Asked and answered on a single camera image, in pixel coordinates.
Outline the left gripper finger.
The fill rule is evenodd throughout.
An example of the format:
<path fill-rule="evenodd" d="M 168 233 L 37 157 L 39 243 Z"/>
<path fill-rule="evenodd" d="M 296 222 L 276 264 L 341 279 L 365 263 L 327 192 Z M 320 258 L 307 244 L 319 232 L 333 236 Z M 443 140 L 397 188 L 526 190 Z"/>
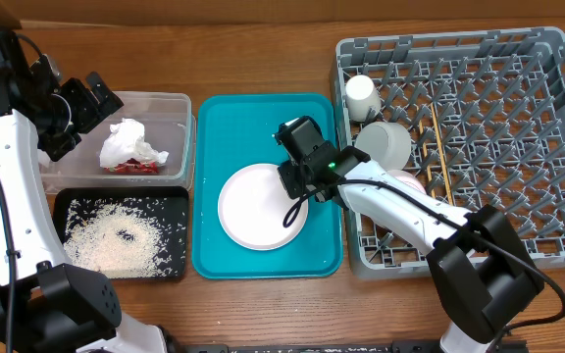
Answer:
<path fill-rule="evenodd" d="M 58 162 L 67 153 L 74 150 L 81 142 L 81 136 L 76 131 L 54 131 L 49 134 L 49 157 Z"/>
<path fill-rule="evenodd" d="M 86 81 L 97 100 L 97 109 L 101 120 L 116 113 L 124 106 L 120 97 L 107 86 L 99 73 L 91 72 L 86 77 Z"/>

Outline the white napkin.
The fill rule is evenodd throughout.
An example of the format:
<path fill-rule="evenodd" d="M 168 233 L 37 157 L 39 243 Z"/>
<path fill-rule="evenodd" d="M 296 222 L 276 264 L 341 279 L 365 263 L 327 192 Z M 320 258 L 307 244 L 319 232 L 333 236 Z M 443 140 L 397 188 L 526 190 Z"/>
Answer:
<path fill-rule="evenodd" d="M 100 150 L 99 165 L 110 169 L 129 160 L 144 165 L 164 165 L 168 157 L 167 151 L 157 151 L 145 141 L 144 124 L 135 119 L 122 118 L 120 123 L 110 125 L 110 135 Z"/>

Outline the white round plate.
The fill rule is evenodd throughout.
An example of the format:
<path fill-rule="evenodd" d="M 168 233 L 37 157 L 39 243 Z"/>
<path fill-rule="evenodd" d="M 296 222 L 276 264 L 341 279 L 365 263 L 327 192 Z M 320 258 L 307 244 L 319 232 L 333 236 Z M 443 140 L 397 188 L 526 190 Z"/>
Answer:
<path fill-rule="evenodd" d="M 308 218 L 304 202 L 293 223 L 283 220 L 296 203 L 288 197 L 274 164 L 254 164 L 234 173 L 224 184 L 218 200 L 223 230 L 237 244 L 257 251 L 287 245 L 303 229 Z"/>

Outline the red snack wrapper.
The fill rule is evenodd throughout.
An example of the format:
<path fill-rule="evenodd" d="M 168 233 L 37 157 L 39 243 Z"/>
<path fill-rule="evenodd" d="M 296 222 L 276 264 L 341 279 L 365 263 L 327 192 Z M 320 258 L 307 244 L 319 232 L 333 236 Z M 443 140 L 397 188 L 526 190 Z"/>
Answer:
<path fill-rule="evenodd" d="M 111 167 L 107 169 L 110 173 L 117 174 L 151 174 L 157 175 L 159 173 L 159 168 L 155 163 L 151 164 L 141 164 L 136 161 L 126 162 L 119 164 L 116 167 Z"/>

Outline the small grey bowl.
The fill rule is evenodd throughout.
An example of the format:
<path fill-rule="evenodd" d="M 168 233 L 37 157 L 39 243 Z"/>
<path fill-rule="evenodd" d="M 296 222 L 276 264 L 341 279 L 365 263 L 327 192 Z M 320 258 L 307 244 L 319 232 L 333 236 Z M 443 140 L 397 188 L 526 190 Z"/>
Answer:
<path fill-rule="evenodd" d="M 367 153 L 384 170 L 402 170 L 411 156 L 411 136 L 398 123 L 374 122 L 361 129 L 354 146 Z"/>

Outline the white paper cup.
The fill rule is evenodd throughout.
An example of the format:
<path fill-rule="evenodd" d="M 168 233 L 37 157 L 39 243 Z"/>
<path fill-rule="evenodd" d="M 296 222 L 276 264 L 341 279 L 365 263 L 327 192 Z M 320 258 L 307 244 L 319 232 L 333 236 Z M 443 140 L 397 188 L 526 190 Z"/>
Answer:
<path fill-rule="evenodd" d="M 349 119 L 364 123 L 373 119 L 381 110 L 382 101 L 373 80 L 357 75 L 345 84 L 345 101 Z"/>

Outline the pink bowl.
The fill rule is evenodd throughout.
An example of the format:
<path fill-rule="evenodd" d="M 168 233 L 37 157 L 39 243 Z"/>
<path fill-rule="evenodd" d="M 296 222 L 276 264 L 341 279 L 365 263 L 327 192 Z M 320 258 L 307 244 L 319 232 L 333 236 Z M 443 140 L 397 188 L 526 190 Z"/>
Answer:
<path fill-rule="evenodd" d="M 425 186 L 422 183 L 420 183 L 418 179 L 412 174 L 409 174 L 402 170 L 390 170 L 387 173 L 392 177 L 395 177 L 396 179 L 400 180 L 401 182 L 407 184 L 411 188 L 414 188 L 423 194 L 427 193 Z"/>

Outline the wooden chopstick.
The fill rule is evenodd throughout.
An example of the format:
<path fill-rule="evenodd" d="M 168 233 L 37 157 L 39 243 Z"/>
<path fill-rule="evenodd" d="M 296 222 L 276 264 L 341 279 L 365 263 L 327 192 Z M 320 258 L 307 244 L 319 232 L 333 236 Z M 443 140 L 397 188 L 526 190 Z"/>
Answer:
<path fill-rule="evenodd" d="M 427 177 L 426 191 L 432 197 L 436 197 L 437 196 L 435 192 L 436 182 L 434 181 L 432 165 L 435 165 L 438 162 L 438 154 L 433 150 L 429 150 L 426 141 L 422 142 L 422 154 L 424 159 L 427 161 L 427 165 L 425 166 L 426 177 Z"/>
<path fill-rule="evenodd" d="M 448 172 L 447 172 L 447 166 L 446 166 L 446 163 L 445 163 L 443 145 L 442 145 L 441 138 L 440 138 L 440 129 L 439 129 L 438 120 L 437 120 L 437 109 L 436 109 L 435 103 L 431 103 L 431 112 L 432 112 L 432 122 L 433 122 L 434 132 L 435 132 L 435 136 L 436 136 L 437 152 L 439 154 L 439 162 L 440 162 L 440 167 L 441 167 L 441 172 L 442 172 L 442 177 L 443 177 L 443 182 L 444 182 L 446 198 L 447 198 L 448 204 L 451 205 L 451 206 L 454 206 L 455 204 L 454 204 L 454 200 L 453 200 L 452 190 L 451 190 L 451 187 L 450 187 L 450 181 L 449 181 L 449 175 L 448 175 Z"/>

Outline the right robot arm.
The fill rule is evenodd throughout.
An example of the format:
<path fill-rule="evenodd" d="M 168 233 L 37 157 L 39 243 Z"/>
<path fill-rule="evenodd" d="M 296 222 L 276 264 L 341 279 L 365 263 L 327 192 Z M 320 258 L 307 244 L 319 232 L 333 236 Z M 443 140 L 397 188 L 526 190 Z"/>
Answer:
<path fill-rule="evenodd" d="M 451 320 L 441 352 L 489 352 L 510 322 L 542 292 L 544 281 L 508 218 L 486 205 L 476 212 L 420 192 L 353 147 L 337 149 L 303 116 L 274 138 L 288 159 L 278 168 L 293 206 L 290 227 L 310 198 L 333 201 L 413 245 L 426 259 Z"/>

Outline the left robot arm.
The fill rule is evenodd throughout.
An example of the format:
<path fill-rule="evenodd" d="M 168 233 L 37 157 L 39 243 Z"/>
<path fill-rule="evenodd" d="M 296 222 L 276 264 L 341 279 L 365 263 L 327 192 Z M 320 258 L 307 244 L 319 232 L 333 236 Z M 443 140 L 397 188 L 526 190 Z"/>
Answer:
<path fill-rule="evenodd" d="M 75 266 L 54 227 L 38 155 L 58 161 L 117 112 L 97 73 L 60 80 L 27 38 L 0 29 L 0 341 L 10 352 L 178 352 L 125 314 L 110 280 Z"/>

